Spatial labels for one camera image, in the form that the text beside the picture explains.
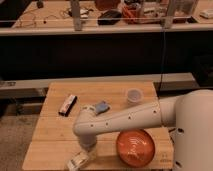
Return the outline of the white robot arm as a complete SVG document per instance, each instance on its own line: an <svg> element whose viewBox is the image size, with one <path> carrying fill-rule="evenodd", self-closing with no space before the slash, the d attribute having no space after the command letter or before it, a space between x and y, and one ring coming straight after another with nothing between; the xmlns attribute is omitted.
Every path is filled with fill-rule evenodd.
<svg viewBox="0 0 213 171"><path fill-rule="evenodd" d="M213 90L201 89L99 116L84 106L73 132L82 148L99 134L160 126L175 128L173 171L213 171Z"/></svg>

